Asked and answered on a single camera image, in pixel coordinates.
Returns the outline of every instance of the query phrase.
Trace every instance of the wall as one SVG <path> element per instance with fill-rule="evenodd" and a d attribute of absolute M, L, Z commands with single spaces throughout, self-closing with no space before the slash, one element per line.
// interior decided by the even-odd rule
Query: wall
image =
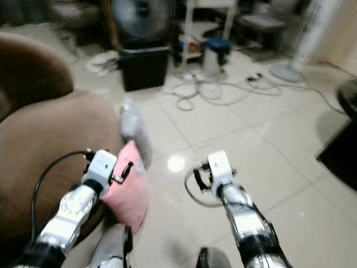
<path fill-rule="evenodd" d="M 325 57 L 329 63 L 357 75 L 357 2 L 349 2 L 348 11 L 332 35 L 331 49 Z"/>
<path fill-rule="evenodd" d="M 298 70 L 302 69 L 303 64 L 325 61 L 325 55 L 330 49 L 331 38 L 335 35 L 339 22 L 346 12 L 341 8 L 343 6 L 342 0 L 314 1 L 321 3 L 321 11 L 315 26 L 305 35 L 298 48 L 298 56 L 294 64 L 294 67 Z"/>

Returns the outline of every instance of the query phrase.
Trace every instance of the black cable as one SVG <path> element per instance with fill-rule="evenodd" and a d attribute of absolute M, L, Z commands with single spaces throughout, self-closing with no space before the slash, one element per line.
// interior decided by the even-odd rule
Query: black cable
<path fill-rule="evenodd" d="M 74 155 L 86 155 L 88 152 L 87 151 L 74 151 L 74 152 L 70 152 L 69 154 L 66 154 L 60 158 L 58 158 L 57 160 L 53 161 L 40 175 L 40 177 L 38 178 L 38 181 L 35 185 L 35 188 L 33 190 L 33 194 L 32 194 L 32 199 L 31 199 L 31 241 L 30 241 L 30 245 L 33 244 L 33 242 L 35 241 L 36 235 L 37 235 L 37 230 L 36 230 L 36 199 L 37 199 L 37 194 L 38 191 L 40 190 L 41 184 L 45 178 L 45 176 L 47 175 L 47 173 L 55 166 L 57 165 L 60 161 L 70 157 L 70 156 L 74 156 Z"/>
<path fill-rule="evenodd" d="M 206 208 L 219 208 L 219 207 L 226 207 L 227 205 L 241 205 L 242 207 L 247 207 L 247 208 L 250 208 L 250 209 L 255 209 L 254 206 L 251 206 L 251 205 L 248 205 L 248 204 L 245 204 L 245 203 L 242 203 L 242 202 L 222 202 L 222 203 L 216 203 L 216 204 L 213 204 L 213 203 L 205 203 L 203 202 L 202 200 L 198 199 L 197 197 L 195 197 L 193 195 L 193 193 L 190 191 L 189 189 L 189 186 L 188 186 L 188 181 L 189 181 L 189 178 L 194 174 L 194 170 L 190 170 L 186 176 L 185 176 L 185 189 L 186 189 L 186 192 L 188 193 L 188 195 L 192 198 L 193 201 L 195 201 L 197 204 L 203 206 L 203 207 L 206 207 Z"/>

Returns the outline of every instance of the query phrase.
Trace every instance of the brown sofa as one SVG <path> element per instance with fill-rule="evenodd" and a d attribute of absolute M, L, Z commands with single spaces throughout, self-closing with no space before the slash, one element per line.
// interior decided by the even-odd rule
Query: brown sofa
<path fill-rule="evenodd" d="M 68 152 L 86 148 L 117 154 L 123 144 L 112 106 L 98 95 L 74 91 L 70 68 L 53 49 L 4 33 L 0 33 L 0 138 L 0 267 L 4 267 L 30 237 L 31 195 L 45 167 Z M 74 156 L 48 173 L 37 198 L 38 223 L 80 181 L 85 166 L 84 159 Z M 106 212 L 99 204 L 79 241 Z M 98 226 L 93 241 L 88 237 L 81 243 L 77 252 L 83 259 L 73 256 L 72 267 L 89 261 L 102 228 Z"/>

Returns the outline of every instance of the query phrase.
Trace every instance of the cable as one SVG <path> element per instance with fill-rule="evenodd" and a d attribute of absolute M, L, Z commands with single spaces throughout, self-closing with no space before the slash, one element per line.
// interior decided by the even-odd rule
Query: cable
<path fill-rule="evenodd" d="M 47 173 L 55 166 L 57 165 L 60 161 L 70 157 L 70 156 L 74 156 L 74 155 L 87 155 L 88 151 L 74 151 L 74 152 L 70 152 L 69 154 L 66 154 L 60 158 L 58 158 L 57 160 L 53 161 L 40 175 L 40 177 L 38 178 L 38 181 L 35 185 L 35 188 L 33 190 L 33 194 L 32 194 L 32 199 L 31 199 L 31 241 L 30 241 L 30 245 L 33 244 L 33 242 L 35 241 L 36 235 L 37 235 L 37 230 L 36 230 L 36 199 L 37 199 L 37 194 L 38 191 L 40 190 L 41 184 L 45 178 L 45 176 L 47 175 Z"/>
<path fill-rule="evenodd" d="M 302 92 L 305 92 L 305 91 L 314 91 L 314 92 L 317 92 L 324 100 L 324 102 L 334 111 L 340 113 L 340 114 L 344 114 L 344 115 L 347 115 L 345 112 L 333 107 L 331 105 L 331 103 L 326 99 L 326 97 L 317 89 L 313 89 L 313 88 L 308 88 L 308 87 L 303 87 L 301 85 L 294 85 L 294 84 L 278 84 L 278 83 L 274 83 L 273 81 L 271 81 L 269 78 L 266 78 L 270 83 L 272 83 L 272 86 L 269 87 L 269 88 L 260 88 L 260 87 L 257 87 L 255 86 L 255 89 L 260 89 L 260 90 L 269 90 L 269 89 L 273 89 L 273 88 L 287 88 L 287 89 L 292 89 L 292 90 L 296 90 L 296 91 L 302 91 Z M 251 87 L 254 87 L 251 82 L 248 82 L 247 83 L 251 86 Z"/>
<path fill-rule="evenodd" d="M 162 90 L 161 88 L 158 88 L 158 91 L 161 92 L 162 94 L 168 94 L 168 95 L 177 96 L 178 100 L 176 102 L 176 107 L 178 109 L 182 110 L 182 111 L 189 112 L 189 111 L 192 111 L 192 110 L 195 109 L 195 105 L 193 104 L 191 99 L 195 98 L 196 96 L 200 96 L 205 102 L 208 102 L 208 103 L 210 103 L 212 105 L 215 105 L 215 106 L 230 106 L 230 105 L 242 102 L 243 100 L 247 99 L 249 97 L 249 95 L 252 94 L 252 93 L 253 94 L 257 94 L 257 95 L 280 96 L 280 95 L 283 94 L 282 88 L 287 88 L 287 89 L 292 89 L 292 90 L 296 90 L 296 91 L 309 91 L 309 90 L 315 91 L 323 98 L 324 102 L 333 111 L 336 111 L 336 112 L 338 112 L 340 114 L 346 115 L 345 112 L 333 107 L 329 103 L 329 101 L 326 99 L 326 97 L 317 89 L 311 89 L 311 88 L 307 88 L 307 87 L 303 87 L 303 86 L 295 85 L 295 84 L 278 84 L 278 83 L 275 83 L 274 81 L 270 80 L 267 77 L 263 77 L 262 79 L 266 79 L 266 81 L 269 84 L 271 84 L 270 86 L 268 86 L 268 87 L 259 87 L 257 85 L 253 85 L 253 83 L 248 78 L 245 78 L 244 82 L 246 82 L 247 85 L 249 86 L 249 88 L 246 88 L 246 87 L 242 86 L 243 82 L 240 82 L 238 84 L 234 84 L 234 83 L 228 83 L 228 82 L 220 82 L 219 79 L 217 81 L 200 80 L 200 79 L 197 78 L 197 75 L 195 73 L 193 73 L 187 66 L 186 66 L 186 69 L 192 75 L 193 83 L 191 81 L 185 81 L 185 82 L 183 82 L 181 84 L 174 85 L 172 87 L 172 91 L 171 92 L 167 92 L 167 91 Z M 181 76 L 175 76 L 175 77 L 177 77 L 179 79 L 184 79 Z M 178 90 L 177 90 L 178 88 L 181 88 L 181 87 L 186 86 L 186 85 L 191 85 L 191 84 L 194 86 L 193 92 L 191 94 L 182 94 L 182 93 L 178 92 Z M 215 85 L 217 87 L 217 96 L 216 97 L 211 97 L 211 96 L 208 96 L 206 94 L 207 89 L 204 86 L 208 85 L 208 84 L 213 84 L 213 85 Z M 234 101 L 222 103 L 222 102 L 219 102 L 219 100 L 222 99 L 223 92 L 224 92 L 222 86 L 229 86 L 229 87 L 233 87 L 233 88 L 236 88 L 236 89 L 239 89 L 239 90 L 244 90 L 247 93 L 245 95 L 243 95 L 242 97 L 234 100 Z M 183 107 L 181 105 L 182 103 L 186 103 L 186 104 L 188 104 L 188 106 L 186 105 L 186 107 Z"/>
<path fill-rule="evenodd" d="M 206 208 L 219 208 L 219 207 L 226 207 L 227 205 L 241 205 L 242 207 L 247 207 L 250 209 L 255 209 L 254 206 L 250 206 L 248 204 L 242 203 L 242 202 L 222 202 L 222 203 L 205 203 L 202 200 L 198 199 L 197 197 L 195 197 L 193 195 L 193 193 L 191 192 L 191 190 L 189 189 L 188 186 L 188 181 L 189 178 L 194 174 L 194 170 L 190 170 L 186 176 L 185 176 L 185 189 L 186 192 L 188 193 L 188 195 L 192 198 L 193 201 L 195 201 L 197 204 L 206 207 Z"/>

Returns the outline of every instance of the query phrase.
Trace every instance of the plastic bag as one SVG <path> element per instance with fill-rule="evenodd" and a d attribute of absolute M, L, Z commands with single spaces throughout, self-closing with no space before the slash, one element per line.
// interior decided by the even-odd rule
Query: plastic bag
<path fill-rule="evenodd" d="M 153 154 L 151 140 L 139 106 L 128 96 L 125 96 L 123 99 L 119 124 L 124 142 L 127 143 L 130 140 L 135 141 L 145 170 L 148 170 L 152 162 Z"/>

